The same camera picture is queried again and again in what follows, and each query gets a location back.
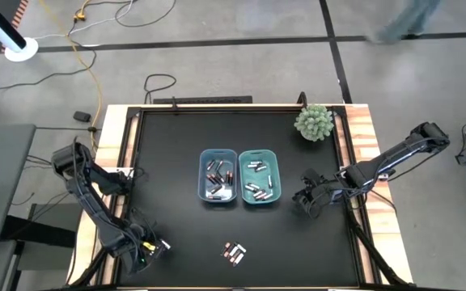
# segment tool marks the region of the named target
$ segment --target white stand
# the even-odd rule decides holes
[[[37,40],[29,37],[25,37],[26,46],[18,53],[12,51],[9,48],[5,48],[5,57],[9,61],[26,61],[31,57],[35,56],[37,50],[39,50],[39,44]]]

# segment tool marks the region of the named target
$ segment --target gray desk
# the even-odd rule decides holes
[[[73,231],[7,215],[35,131],[33,124],[0,125],[0,241],[22,240],[73,247]]]

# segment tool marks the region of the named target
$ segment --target wooden table edge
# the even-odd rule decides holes
[[[367,104],[322,104],[324,106],[344,106],[349,123],[350,135],[354,144],[355,156],[358,162],[368,160],[378,155],[379,145],[375,136],[371,114]],[[301,104],[288,103],[253,103],[253,104],[178,104],[179,108],[248,108],[248,107],[301,107]],[[117,167],[118,156],[121,151],[121,142],[125,129],[127,111],[129,108],[170,108],[171,104],[116,104],[108,105],[104,125],[100,134],[99,149],[96,153],[95,162],[101,167]],[[130,166],[130,158],[134,143],[135,132],[138,126],[138,119],[133,119],[130,127],[129,140],[125,155],[125,165]],[[341,145],[341,154],[344,164],[349,164],[346,144],[342,127],[337,126],[339,140]],[[391,200],[391,193],[387,183],[378,183],[375,186],[377,191]],[[104,203],[108,206],[110,203],[109,197],[103,197]],[[123,201],[118,200],[117,204],[121,205]],[[381,200],[369,196],[366,204],[368,217],[371,225],[372,237],[374,244],[386,259],[388,264],[402,279],[413,281],[409,270],[409,263],[405,254],[404,244],[400,235],[400,228],[393,210],[390,209]],[[121,207],[116,208],[115,215],[121,214]],[[74,273],[70,283],[77,280],[83,271],[89,266],[93,256],[100,249],[100,242],[96,240],[95,247],[92,243],[95,241],[95,225],[86,213],[82,214],[78,225],[77,233],[77,252],[74,266]],[[372,282],[371,265],[368,254],[362,244],[359,242],[364,274],[367,282]],[[103,284],[111,284],[112,268],[114,259],[108,256],[104,266]]]

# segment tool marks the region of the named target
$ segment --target metal frame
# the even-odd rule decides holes
[[[302,107],[307,106],[307,97],[305,96],[305,94],[303,92],[299,96],[298,103],[301,103],[303,105]],[[123,135],[122,143],[121,143],[121,151],[120,151],[120,155],[119,155],[119,158],[118,158],[118,166],[119,167],[124,166],[126,145],[127,145],[127,141],[129,140],[129,135],[130,135],[130,130],[131,130],[130,127],[131,127],[131,124],[132,124],[132,119],[134,117],[138,117],[138,127],[137,127],[137,130],[136,130],[136,137],[134,139],[134,144],[133,144],[133,155],[132,155],[132,158],[131,158],[132,159],[132,165],[130,165],[131,167],[135,167],[136,164],[137,164],[139,148],[141,148],[140,143],[142,142],[142,131],[143,131],[143,128],[144,128],[146,116],[149,113],[166,113],[166,114],[188,114],[188,113],[195,114],[195,113],[205,113],[205,112],[212,112],[212,113],[296,112],[296,113],[299,113],[299,111],[301,110],[302,107],[296,107],[296,106],[292,106],[292,107],[271,107],[271,106],[256,106],[256,105],[253,105],[253,106],[248,106],[248,107],[234,107],[233,108],[233,107],[228,107],[226,104],[223,104],[220,107],[199,107],[199,105],[196,104],[195,107],[179,108],[179,107],[177,107],[176,103],[173,103],[171,108],[166,108],[166,107],[165,108],[142,108],[142,107],[129,108],[128,111],[127,111],[127,121],[125,122],[124,135]],[[350,162],[353,162],[352,160],[354,160],[354,154],[353,154],[354,148],[353,148],[353,144],[351,142],[350,131],[349,130],[347,131],[348,120],[347,120],[346,114],[345,114],[345,107],[344,106],[330,106],[330,107],[328,107],[328,109],[336,112],[339,115],[339,117],[341,118],[341,121],[342,121],[342,124],[343,124],[343,131],[345,132],[346,147],[347,147],[347,150],[348,150],[349,156],[350,156]],[[337,126],[335,124],[334,124],[334,132],[335,132],[334,133],[334,140],[335,140],[334,141],[334,146],[336,147],[335,150],[336,150],[336,153],[337,153],[337,161],[338,161],[338,164],[341,165],[341,147],[340,147],[339,141],[337,139],[338,138],[338,136],[337,136]],[[124,204],[122,205],[122,207],[123,207],[122,208],[122,213],[121,213],[122,217],[124,215],[128,214],[128,212],[129,212],[128,206],[129,206],[129,199],[126,196]],[[345,206],[345,210],[348,211],[348,205],[344,204],[344,206]],[[365,232],[366,235],[368,235],[371,238],[371,231],[369,229],[370,223],[368,221],[366,207],[364,207],[364,206],[361,207],[359,209],[359,212],[360,212],[360,216],[361,216],[361,219],[362,219],[362,222],[363,222],[362,226],[363,226],[364,232]],[[352,251],[352,254],[354,256],[354,269],[355,269],[355,272],[356,272],[358,283],[361,284],[361,283],[365,282],[364,269],[363,269],[363,265],[362,265],[362,258],[361,258],[360,250],[359,250],[359,247],[358,247],[357,237],[355,236],[355,234],[350,229],[350,225],[349,225],[348,220],[349,220],[349,218],[347,217],[346,218],[346,224],[347,224],[346,226],[347,226],[347,231],[349,232],[349,240],[351,242],[351,251]],[[371,267],[372,267],[372,272],[374,273],[374,277],[375,277],[375,274],[377,274],[376,278],[378,278],[378,280],[380,280],[380,277],[378,276],[379,271],[375,270],[375,267],[373,266],[373,264],[372,264]],[[112,268],[111,284],[118,285],[118,277],[120,275],[120,271],[121,271],[121,263],[120,263],[119,260],[116,260],[114,265],[113,265],[113,268]],[[102,276],[100,276],[99,280],[97,280],[98,285],[101,284],[101,277]]]

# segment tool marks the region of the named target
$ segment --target table leg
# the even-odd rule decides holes
[[[6,216],[0,240],[19,240],[51,246],[74,247],[76,233],[11,215]]]

